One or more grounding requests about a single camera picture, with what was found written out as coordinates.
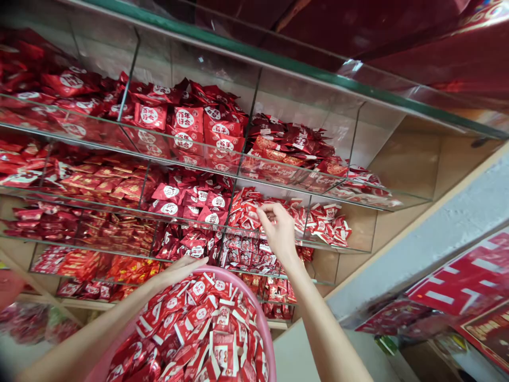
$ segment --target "display shelf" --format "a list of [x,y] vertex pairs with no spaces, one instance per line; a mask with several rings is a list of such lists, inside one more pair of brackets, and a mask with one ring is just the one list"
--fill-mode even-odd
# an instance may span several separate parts
[[[94,28],[88,28],[90,23],[87,20],[91,17],[94,17]],[[65,26],[64,21],[67,20],[73,21],[72,29]],[[11,27],[35,29],[56,45],[75,54],[87,69],[102,75],[117,78],[123,70],[132,74],[130,79],[168,86],[174,86],[187,76],[203,84],[216,84],[240,95],[239,106],[250,117],[257,112],[272,113],[284,122],[307,124],[315,129],[324,128],[331,138],[330,143],[336,155],[352,164],[367,167],[368,170],[405,117],[405,113],[400,110],[366,101],[353,93],[331,89],[323,83],[310,82],[309,78],[283,75],[275,68],[269,69],[247,63],[238,57],[211,52],[179,41],[174,36],[170,38],[156,31],[133,29],[127,22],[112,20],[104,15],[85,10],[79,14],[69,12],[68,8],[53,2],[45,2],[44,7],[40,3],[22,2],[12,17],[3,21]],[[23,101],[26,105],[30,104],[30,100]],[[43,108],[44,112],[61,112],[54,106],[36,107]],[[323,195],[331,200],[379,210],[396,211],[431,201],[429,192],[414,187],[413,181],[411,184],[391,181],[409,173],[408,163],[404,160],[392,161],[391,168],[384,169],[381,178],[381,184],[400,185],[401,188],[387,188],[325,173],[319,173],[319,178],[313,178],[316,172],[252,157],[245,151],[221,149],[222,153],[229,155],[230,160],[228,165],[221,163],[216,167],[217,163],[211,161],[212,154],[218,150],[214,146],[193,143],[200,147],[203,156],[199,161],[191,158],[186,162],[183,156],[177,156],[171,151],[175,143],[175,137],[171,135],[112,120],[84,117],[69,110],[63,111],[69,121],[64,124],[66,131],[55,123],[44,126],[31,123],[26,115],[17,115],[15,120],[9,121],[12,110],[4,109],[0,118],[3,125],[10,128],[125,152],[158,163],[186,165],[240,179],[257,177],[256,181],[260,184],[284,190],[299,190],[307,195]],[[186,142],[180,137],[177,141]],[[269,176],[265,171],[276,166],[281,174],[294,175],[291,181]],[[433,169],[435,164],[429,163],[428,167]]]
[[[66,276],[66,275],[62,275],[62,274],[59,274],[59,273],[42,273],[42,272],[34,271],[33,270],[33,264],[37,263],[37,260],[38,260],[39,256],[44,252],[45,249],[46,249],[46,246],[35,245],[33,253],[32,253],[32,260],[31,260],[30,265],[29,265],[28,270],[27,270],[27,272],[29,274],[37,275],[37,276],[42,276],[43,279],[46,278],[46,279],[57,279],[57,280],[59,280],[58,281],[58,286],[53,291],[53,293],[55,294],[55,297],[57,297],[57,298],[64,298],[64,299],[76,300],[76,301],[86,300],[86,301],[90,301],[90,302],[102,302],[102,301],[97,301],[97,300],[83,299],[81,297],[60,296],[59,295],[59,290],[60,290],[60,286],[61,286],[63,281],[70,280],[70,281],[75,281],[77,283],[81,283],[81,281],[78,281],[73,276]],[[121,285],[121,286],[126,286],[126,287],[135,287],[135,288],[141,285],[141,284],[135,284],[135,283],[117,282],[117,281],[114,281],[114,280],[110,280],[108,278],[104,278],[104,275],[106,274],[107,271],[108,271],[107,269],[102,269],[102,270],[97,269],[95,271],[95,276],[91,280],[87,280],[87,281],[91,282],[91,283],[93,283],[93,282],[101,282],[101,283],[105,283],[105,284],[108,284],[108,285]],[[273,305],[278,305],[278,306],[286,305],[286,306],[289,306],[290,309],[293,309],[293,307],[296,306],[295,303],[282,302],[282,301],[281,302],[280,301],[271,301],[269,299],[269,296],[268,296],[268,287],[267,287],[268,280],[269,280],[269,278],[267,278],[267,277],[262,277],[261,280],[260,280],[260,285],[259,285],[259,288],[258,288],[259,293],[257,295],[257,298],[258,298],[258,301],[260,302],[260,304],[271,303]]]
[[[255,185],[252,183],[244,183],[245,186]],[[291,193],[290,196],[285,195],[274,195],[275,197],[282,197],[284,199],[290,200],[293,197],[302,196],[299,193]],[[211,224],[201,221],[194,221],[184,218],[172,218],[167,215],[151,213],[142,210],[129,209],[126,207],[117,207],[104,203],[97,203],[87,201],[84,202],[82,199],[70,198],[66,196],[58,196],[56,197],[53,194],[34,192],[33,190],[27,190],[23,188],[15,188],[15,187],[4,187],[0,186],[0,206],[8,204],[16,207],[25,207],[27,202],[23,202],[20,197],[24,198],[27,202],[44,202],[44,203],[53,203],[55,205],[63,205],[69,207],[76,207],[81,209],[93,210],[98,212],[108,212],[114,213],[118,216],[133,216],[140,219],[153,221],[154,224],[178,224],[183,227],[192,227],[192,228],[200,228],[205,230],[211,230],[216,232],[221,232],[224,234],[232,234],[236,236],[253,238],[253,239],[266,239],[266,236],[261,233],[259,230],[248,230],[242,229],[238,227],[229,227],[227,225],[220,224]],[[304,216],[306,223],[308,222],[308,215],[310,215],[310,209],[316,203],[322,202],[323,199],[304,199],[304,204],[301,208],[305,209]],[[16,236],[10,236],[3,233],[5,230],[5,222],[14,221],[14,217],[12,212],[10,212],[10,208],[0,208],[0,220],[4,222],[0,223],[0,227],[3,229],[0,232],[0,236],[16,238]],[[347,221],[349,225],[352,227],[353,233],[348,238],[348,241],[353,243],[353,245],[348,245],[346,247],[339,245],[330,245],[318,237],[311,236],[309,232],[306,234],[302,234],[299,232],[295,233],[296,239],[295,244],[302,247],[309,248],[317,248],[317,249],[327,249],[332,250],[337,253],[369,253],[371,250],[372,238],[374,234],[374,228],[376,224],[377,212],[374,210],[365,210],[362,207],[358,206],[345,206],[341,209],[347,215]],[[228,222],[230,219],[230,212],[227,214],[226,221]],[[142,256],[138,253],[129,253],[126,254],[124,252],[119,252],[117,250],[112,250],[111,246],[108,244],[84,244],[82,243],[79,233],[80,227],[76,228],[76,232],[72,238],[66,239],[65,241],[48,241],[42,239],[35,239],[33,241],[44,243],[44,244],[57,244],[57,245],[68,245],[74,248],[80,249],[89,249],[89,250],[100,250],[106,253],[112,254],[121,254],[121,255],[131,255],[131,256]]]
[[[0,94],[0,99],[15,99],[7,94]],[[33,107],[44,107],[49,112],[62,112],[80,119],[81,122],[69,122],[65,127],[58,124],[48,124],[41,129],[40,126],[33,124],[33,119],[26,118],[23,115],[13,113],[12,110],[0,109],[0,126],[20,130],[27,133],[38,134],[45,137],[51,137],[64,142],[73,144],[83,144],[97,149],[107,149],[118,153],[129,155],[141,160],[152,160],[155,163],[166,166],[183,166],[191,169],[212,172],[238,179],[254,180],[257,183],[270,185],[284,190],[298,190],[299,192],[313,196],[323,196],[331,201],[350,203],[355,205],[367,206],[377,210],[397,211],[402,208],[408,208],[414,205],[428,203],[431,199],[417,195],[407,194],[398,190],[390,190],[385,187],[374,186],[360,180],[338,177],[327,173],[317,173],[316,171],[304,169],[301,167],[284,164],[270,159],[254,157],[249,154],[235,152],[228,149],[221,149],[221,155],[226,155],[229,165],[224,162],[213,164],[213,158],[217,157],[218,148],[205,143],[192,142],[185,138],[175,137],[155,131],[148,131],[137,126],[114,123],[109,120],[83,116],[73,113],[69,110],[59,109],[55,106],[48,106],[31,102],[29,100],[19,100]],[[94,126],[95,131],[108,132],[107,136],[97,136],[93,139],[88,135],[86,128]],[[139,137],[140,141],[136,143],[134,137]],[[188,142],[199,146],[203,155],[202,160],[187,156],[175,155],[170,147],[174,142]],[[278,173],[284,175],[284,178],[274,177],[267,169],[276,168]],[[378,194],[364,194],[349,191],[345,192],[343,183],[349,182],[354,187],[362,188],[369,186],[379,190]]]
[[[506,137],[507,116],[489,110],[489,104],[474,105],[467,98],[452,96],[428,86],[369,67],[330,51],[299,42],[186,0],[177,0],[179,10],[140,6],[119,0],[64,0],[115,20],[127,21],[138,27],[206,48],[225,56],[268,68],[277,73],[306,78],[328,88],[354,93],[371,102],[439,121],[473,129],[482,134]],[[184,14],[199,15],[197,24],[181,20]],[[466,109],[486,109],[491,118],[463,117]]]
[[[7,135],[7,142],[17,142],[18,139],[24,138],[20,135]],[[19,174],[18,176],[11,176],[11,182],[16,182],[17,186],[10,185],[0,185],[0,193],[4,195],[14,195],[16,197],[23,197],[26,200],[30,201],[38,201],[38,202],[49,202],[56,203],[59,205],[65,205],[70,207],[80,207],[84,209],[90,209],[94,211],[102,211],[102,212],[111,212],[115,213],[119,216],[134,216],[140,219],[147,219],[155,222],[162,223],[175,223],[180,224],[182,226],[187,227],[195,227],[208,229],[213,231],[220,231],[222,233],[232,233],[237,236],[248,237],[248,238],[261,238],[265,239],[265,235],[261,233],[258,229],[253,230],[249,229],[249,227],[239,226],[239,224],[232,224],[230,217],[232,216],[232,203],[228,206],[224,206],[224,214],[225,217],[223,221],[224,224],[214,224],[207,223],[203,220],[193,220],[184,217],[175,217],[175,215],[168,215],[164,213],[158,213],[150,211],[152,208],[152,203],[155,199],[152,199],[152,194],[154,189],[160,183],[168,183],[168,174],[171,175],[179,175],[180,167],[168,168],[162,166],[153,161],[144,161],[144,162],[131,162],[133,167],[129,170],[131,172],[124,172],[115,170],[113,166],[117,166],[115,162],[109,162],[108,158],[112,158],[111,161],[115,160],[116,162],[124,162],[124,164],[128,164],[129,157],[128,156],[118,156],[118,154],[107,153],[105,151],[97,151],[90,150],[87,147],[82,145],[74,146],[74,145],[61,145],[58,142],[50,141],[49,144],[46,141],[39,141],[41,147],[44,147],[47,150],[47,154],[45,154],[44,164],[39,165],[41,168],[37,171],[31,172],[34,178],[30,177],[29,181],[26,183],[25,175]],[[75,152],[79,150],[80,159],[65,159],[65,162],[62,162],[62,157],[66,157],[68,152]],[[93,158],[93,160],[97,161],[97,155],[99,155],[101,161],[103,161],[103,165],[101,167],[91,166],[87,164],[87,158]],[[108,193],[100,193],[94,190],[90,191],[89,189],[69,186],[65,183],[65,179],[60,179],[60,176],[55,177],[55,173],[58,168],[64,166],[66,171],[66,177],[74,176],[74,175],[85,175],[85,176],[95,176],[94,174],[88,175],[86,172],[79,172],[75,168],[88,166],[95,167],[92,171],[96,171],[99,168],[99,172],[109,171],[111,172],[112,177],[119,176],[120,178],[104,178],[104,175],[101,177],[96,177],[96,179],[101,179],[103,181],[108,181],[110,179],[117,179],[123,181],[126,178],[133,179],[139,182],[139,197],[138,201],[132,201],[127,199],[118,199],[109,197]],[[199,174],[194,175],[191,173],[197,180],[194,183],[189,183],[185,188],[189,188],[193,185],[197,187],[201,187],[199,183]],[[321,205],[330,205],[334,204],[326,197],[310,197],[306,193],[299,192],[298,190],[282,190],[280,188],[274,188],[269,185],[261,185],[255,180],[241,180],[241,179],[231,179],[231,178],[223,178],[230,179],[229,189],[224,189],[223,191],[219,190],[217,192],[225,192],[227,195],[230,193],[230,190],[233,192],[233,195],[241,192],[245,187],[255,188],[256,191],[262,192],[264,194],[264,198],[267,199],[269,197],[275,197],[278,200],[286,201],[283,203],[289,203],[292,200],[300,200],[300,203],[295,207],[302,218],[302,232],[296,231],[296,244],[304,247],[310,248],[324,248],[330,249],[334,251],[340,251],[343,253],[368,253],[371,250],[371,241],[374,232],[374,227],[376,223],[377,212],[373,209],[364,209],[360,206],[348,205],[344,204],[343,209],[341,210],[342,215],[346,215],[347,223],[350,227],[353,228],[353,234],[349,237],[347,242],[325,242],[318,238],[318,236],[311,235],[311,221],[313,219],[312,212],[313,207],[319,203]],[[225,200],[228,202],[230,199],[228,196],[225,196]],[[76,245],[76,241],[69,242],[68,244]]]
[[[34,241],[34,248],[33,248],[33,252],[31,254],[31,258],[29,260],[29,264],[26,265],[28,271],[30,273],[33,273],[33,274],[39,274],[39,275],[46,275],[46,274],[52,274],[52,273],[43,273],[43,272],[37,272],[37,271],[34,271],[32,269],[32,266],[33,264],[39,259],[39,257],[41,256],[41,254],[46,250],[46,248],[48,246],[58,246],[58,247],[65,247],[65,248],[76,248],[75,246],[70,246],[70,245],[67,245],[67,244],[64,244],[64,243],[47,243],[47,242],[38,242],[38,241]],[[157,263],[159,265],[159,271],[162,270],[162,266],[163,264],[171,264],[173,263],[173,261],[171,260],[167,260],[167,259],[159,259],[159,258],[154,258],[154,257],[151,257],[151,256],[133,256],[131,254],[124,254],[124,253],[112,253],[112,252],[105,252],[105,251],[99,251],[99,250],[96,250],[96,249],[90,249],[90,248],[77,248],[77,249],[84,249],[84,250],[89,250],[92,253],[99,253],[100,257],[104,257],[104,256],[109,256],[109,257],[112,257],[112,256],[126,256],[126,257],[132,257],[132,258],[137,258],[137,259],[140,259],[140,260],[151,260],[155,263]],[[306,262],[306,269],[308,271],[308,275],[311,277],[312,281],[314,284],[316,285],[327,285],[327,286],[334,286],[335,285],[335,279],[336,279],[336,272],[337,272],[337,268],[338,268],[338,262],[339,262],[339,256],[337,254],[334,254],[334,253],[331,253],[331,255],[328,256],[327,260],[326,260],[327,264],[328,264],[328,267],[329,267],[329,272],[326,274],[324,272],[321,272],[321,270],[323,269],[323,264],[324,264],[324,261],[322,259],[320,259],[320,256],[318,257],[314,257],[313,258],[313,261],[311,262]],[[235,267],[231,267],[228,269],[230,272],[232,273],[239,273],[239,274],[249,274],[249,275],[256,275],[256,276],[262,276],[263,279],[266,280],[267,277],[272,277],[272,278],[275,278],[275,279],[283,279],[283,280],[288,280],[288,277],[286,276],[286,274],[284,272],[282,272],[282,270],[280,268],[277,268],[274,270],[274,272],[267,272],[267,273],[256,273],[256,272],[250,272],[250,271],[245,271],[245,270],[240,270],[240,269],[236,269]],[[123,282],[116,282],[116,281],[112,281],[111,279],[108,279],[105,277],[105,272],[107,270],[102,270],[102,273],[101,274],[98,274],[97,272],[94,274],[94,277],[93,277],[93,280],[92,281],[100,281],[100,282],[107,282],[107,283],[112,283],[112,284],[118,284],[118,285],[128,285],[128,286],[136,286],[136,284],[131,284],[131,283],[123,283]]]
[[[116,303],[114,302],[105,302],[105,301],[95,301],[95,300],[80,300],[74,298],[62,298],[56,297],[58,301],[66,308],[78,308],[78,309],[87,309],[87,310],[98,310],[98,311],[107,311],[113,308]],[[48,303],[48,301],[43,296],[38,296],[35,294],[29,293],[21,293],[17,297],[17,301],[25,301],[25,302],[36,302],[36,303]],[[267,323],[270,329],[278,329],[278,330],[287,330],[288,322],[278,319],[268,319]]]

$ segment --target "glass shelf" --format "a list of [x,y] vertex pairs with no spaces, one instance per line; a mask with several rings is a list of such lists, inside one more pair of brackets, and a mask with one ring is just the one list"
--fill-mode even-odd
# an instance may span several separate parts
[[[53,273],[53,272],[46,273],[46,272],[38,272],[38,271],[33,270],[34,264],[36,264],[37,260],[42,255],[42,253],[46,250],[47,247],[48,246],[44,245],[44,244],[36,244],[35,245],[33,253],[32,253],[32,258],[30,260],[29,269],[28,269],[29,273],[40,274],[40,275],[53,275],[53,276],[59,276],[59,277],[61,277],[63,279],[76,280],[76,277],[74,277],[74,276],[68,276],[68,275],[65,275],[65,274],[60,274],[58,272],[56,272],[56,273]],[[105,252],[99,253],[99,256],[100,256],[99,263],[107,264],[108,262],[104,262],[103,261],[103,257],[104,256],[109,256],[109,255],[110,254],[107,254]],[[125,256],[125,255],[113,255],[113,256],[109,256],[109,257],[110,257],[110,259],[113,259],[114,256]],[[150,260],[153,260],[155,262],[158,262],[158,264],[159,264],[159,272],[163,271],[163,269],[162,269],[163,262],[161,262],[160,259],[150,258],[150,257],[145,257],[144,259],[146,259],[146,260],[150,259]],[[308,269],[308,273],[309,273],[310,277],[313,277],[314,275],[316,275],[316,273],[313,270],[312,262],[310,262],[310,263],[306,262],[306,267],[308,267],[308,265],[311,268],[311,269]],[[109,268],[107,266],[105,266],[105,267],[103,267],[101,269],[98,268],[94,272],[94,277],[91,278],[90,280],[87,280],[87,281],[90,281],[90,282],[104,282],[104,283],[110,283],[110,284],[114,284],[114,285],[125,285],[125,286],[129,286],[129,287],[138,287],[139,285],[141,285],[141,284],[136,284],[136,283],[128,283],[128,282],[122,282],[122,281],[115,281],[112,277],[107,277],[108,270],[109,270]],[[287,280],[287,277],[284,274],[272,275],[272,274],[257,274],[257,273],[243,272],[243,271],[238,271],[238,270],[230,270],[230,271],[232,273],[242,273],[242,274],[251,274],[251,275],[261,276],[262,277],[262,283],[263,283],[263,286],[264,286],[263,290],[265,290],[265,283],[267,282],[267,277],[272,277],[273,279]],[[316,285],[326,285],[326,286],[329,286],[329,287],[334,287],[335,286],[334,281],[317,280],[317,279],[312,279],[312,281]],[[268,299],[268,297],[266,296],[265,293],[263,295],[259,295],[258,297],[260,298],[260,302],[273,302],[273,303],[275,303],[275,301],[266,301]]]
[[[2,102],[5,99],[33,105],[33,108],[36,109],[43,108],[46,114],[62,113],[69,123],[62,125],[50,119],[46,119],[42,123],[22,115],[20,110],[0,107],[0,126],[84,147],[112,150],[167,166],[179,165],[237,179],[253,180],[260,184],[286,190],[298,190],[307,195],[320,195],[332,201],[363,205],[377,210],[397,211],[431,201],[428,197],[386,189],[361,180],[316,172],[228,149],[219,150],[217,147],[205,143],[193,142],[181,137],[102,118],[84,116],[53,105],[43,105],[7,94],[0,94],[0,105],[5,103]],[[198,146],[199,152],[202,154],[200,156],[175,154],[171,149],[174,142],[189,142]],[[218,153],[225,156],[221,162],[214,160]],[[281,177],[276,177],[274,171],[277,171]],[[376,189],[377,195],[363,192],[362,189],[366,188],[365,186]]]
[[[110,6],[125,6],[126,9],[131,7],[129,4],[109,1],[99,5],[99,8]],[[148,15],[139,8],[132,10],[139,11],[140,17],[143,14]],[[240,96],[239,106],[250,118],[263,112],[287,123],[306,124],[315,129],[324,128],[330,138],[328,143],[334,147],[336,155],[341,156],[347,163],[368,170],[373,166],[379,168],[377,163],[384,162],[384,159],[379,158],[380,153],[408,113],[408,110],[402,111],[374,102],[359,92],[347,91],[348,88],[344,86],[331,85],[335,81],[328,81],[328,77],[323,76],[320,70],[315,74],[317,78],[322,76],[322,80],[313,78],[313,75],[295,76],[289,72],[283,73],[280,71],[281,65],[267,67],[264,60],[253,62],[251,59],[247,60],[245,55],[232,56],[232,51],[217,51],[218,45],[197,46],[194,39],[183,41],[181,34],[164,34],[157,28],[136,28],[132,23],[111,19],[85,9],[75,12],[72,7],[52,1],[24,0],[11,16],[2,18],[4,25],[11,28],[32,28],[56,46],[74,55],[89,71],[114,79],[124,71],[129,73],[129,84],[132,80],[165,86],[175,86],[186,76],[203,85],[218,85],[225,91],[237,94]],[[150,17],[153,22],[161,22],[161,25],[168,21],[160,20],[157,15]],[[170,24],[173,27],[181,25],[177,21],[171,21]],[[189,25],[182,24],[180,28],[182,32],[189,29],[223,39]],[[246,54],[252,54],[250,47],[243,47]],[[284,57],[277,59],[282,62],[288,60]],[[355,83],[351,79],[346,80],[348,84]],[[2,103],[13,101],[10,97],[3,94],[0,100]],[[151,159],[166,165],[178,164],[237,179],[255,178],[260,184],[270,184],[284,190],[299,190],[307,195],[322,195],[333,201],[378,210],[397,211],[428,203],[433,197],[430,191],[432,187],[419,188],[414,187],[413,181],[394,181],[408,174],[413,180],[411,175],[416,171],[409,168],[409,163],[414,163],[408,161],[408,155],[395,156],[389,169],[382,166],[384,171],[380,177],[381,184],[391,185],[383,187],[358,179],[317,174],[301,167],[252,157],[247,154],[248,147],[242,152],[222,149],[221,154],[225,155],[227,161],[221,163],[214,161],[218,148],[203,143],[193,143],[203,153],[199,157],[177,155],[172,150],[175,145],[174,136],[24,101],[26,105],[33,105],[33,108],[38,108],[38,111],[46,115],[65,116],[61,123],[51,118],[42,123],[40,120],[34,121],[33,113],[27,113],[28,110],[23,112],[4,106],[0,114],[0,124],[67,142],[130,154],[140,159]],[[177,138],[177,141],[187,142],[182,138]],[[412,151],[411,155],[421,158],[418,151]],[[419,171],[425,167],[427,172],[433,172],[437,163],[422,160],[418,165]],[[275,177],[274,170],[284,176]]]
[[[120,0],[67,0],[82,8],[94,9],[119,20],[128,20],[140,28],[151,29],[188,44],[205,47],[256,64],[262,68],[306,78],[309,82],[327,84],[329,88],[353,92],[369,101],[382,102],[414,115],[441,123],[472,129],[481,134],[507,138],[508,116],[490,110],[490,104],[476,105],[468,98],[452,96],[396,75],[369,67],[353,60],[319,49],[280,33],[263,29],[196,5],[176,0],[177,8],[140,6]],[[188,22],[182,15],[195,15]],[[491,118],[464,117],[469,109],[485,109]]]

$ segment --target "pile of candy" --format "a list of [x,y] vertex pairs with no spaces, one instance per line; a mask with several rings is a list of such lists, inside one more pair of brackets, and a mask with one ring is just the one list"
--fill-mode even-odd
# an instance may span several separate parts
[[19,344],[41,341],[57,344],[73,335],[78,326],[57,308],[31,302],[15,302],[0,312],[0,333],[8,333]]
[[281,203],[295,220],[295,230],[303,235],[317,236],[330,245],[347,247],[346,239],[352,233],[343,215],[338,215],[341,206],[316,204],[309,209],[299,206],[302,199],[285,199],[270,197],[265,199],[255,187],[245,187],[235,193],[228,225],[245,230],[263,232],[256,209],[267,203]]
[[[378,176],[360,166],[350,166],[348,160],[336,156],[336,149],[325,142],[328,139],[323,136],[325,130],[284,123],[264,114],[255,115],[252,124],[248,154],[264,160],[246,157],[242,163],[245,175],[268,179],[271,183],[296,184],[316,193],[328,191],[328,194],[353,202],[388,207],[402,205],[383,189]],[[351,180],[343,182],[341,178]]]
[[[0,99],[0,106],[6,108],[2,116],[5,122],[125,150],[138,149],[157,157],[173,155],[196,166],[227,169],[233,165],[233,157],[239,159],[229,150],[242,151],[248,116],[236,104],[237,96],[215,85],[201,86],[184,79],[167,88],[132,81],[120,110],[128,82],[124,72],[118,80],[88,72],[29,29],[5,30],[0,42],[5,47],[0,57],[0,90],[17,98]],[[120,122],[137,128],[121,129],[89,116],[114,121],[120,118]],[[159,133],[174,138],[168,142]]]
[[26,209],[13,209],[17,221],[3,220],[4,234],[33,240],[48,240],[94,249],[150,255],[156,222],[104,211],[83,210],[38,202]]
[[57,297],[73,297],[81,300],[105,302],[122,301],[136,289],[135,286],[118,285],[101,281],[67,280],[57,291]]
[[149,212],[210,224],[224,225],[230,207],[233,183],[230,178],[182,169],[170,171],[160,183]]
[[168,224],[163,230],[162,244],[156,258],[171,261],[182,256],[215,258],[219,252],[219,245],[223,234],[220,231],[202,230],[198,228],[182,228],[175,224]]
[[268,379],[251,301],[212,273],[193,275],[147,304],[117,350],[108,381]]
[[0,153],[5,162],[0,163],[0,172],[5,175],[0,185],[83,200],[67,201],[70,204],[99,202],[146,209],[147,195],[162,178],[159,166],[147,169],[146,163],[126,155],[91,152],[64,143],[48,152],[48,145],[23,135],[3,138]]
[[59,344],[78,331],[78,325],[65,317],[56,307],[49,310],[48,325],[44,333],[46,341]]
[[32,264],[30,271],[58,274],[77,280],[91,280],[99,267],[99,252],[49,246]]

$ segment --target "glass panel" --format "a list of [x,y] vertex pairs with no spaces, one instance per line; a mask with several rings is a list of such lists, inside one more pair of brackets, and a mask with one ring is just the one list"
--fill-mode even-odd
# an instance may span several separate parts
[[[164,7],[164,4],[163,7],[159,4],[142,5],[145,9],[118,0],[106,3],[88,0],[87,3],[152,24],[169,33],[176,33],[180,38],[191,38],[195,44],[207,44],[212,50],[226,50],[230,55],[240,55],[264,66],[275,66],[304,75],[330,86],[353,91],[366,99],[377,99],[449,125],[463,126],[494,137],[507,137],[508,118],[489,101],[476,98],[474,103],[468,97],[454,97],[376,70],[360,60],[341,57],[298,42],[270,31],[272,23],[265,27],[254,26],[248,20],[237,19],[235,7],[217,12],[186,0],[173,1],[171,6],[167,7]],[[468,113],[469,109],[487,110],[488,114]]]

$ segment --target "wall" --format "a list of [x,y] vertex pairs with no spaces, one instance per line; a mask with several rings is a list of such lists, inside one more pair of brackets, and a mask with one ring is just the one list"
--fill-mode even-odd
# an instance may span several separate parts
[[[336,317],[343,319],[354,314],[368,301],[390,291],[509,219],[508,179],[509,154],[506,153],[467,188],[333,294],[328,304]],[[293,375],[314,369],[311,358],[307,357],[310,354],[309,345],[302,323],[295,324],[280,336],[275,347],[277,367],[281,374],[288,372],[289,364],[285,362],[288,359],[292,360],[292,370],[289,372]],[[374,361],[372,356],[366,354],[362,357],[367,365]]]
[[[346,331],[346,334],[375,382],[400,381],[389,358],[375,343],[372,335],[353,331]],[[276,340],[274,343],[278,382],[319,382],[304,325],[296,324],[292,334],[284,338],[284,341]],[[414,375],[414,379],[405,379],[404,382],[415,381],[418,382]]]

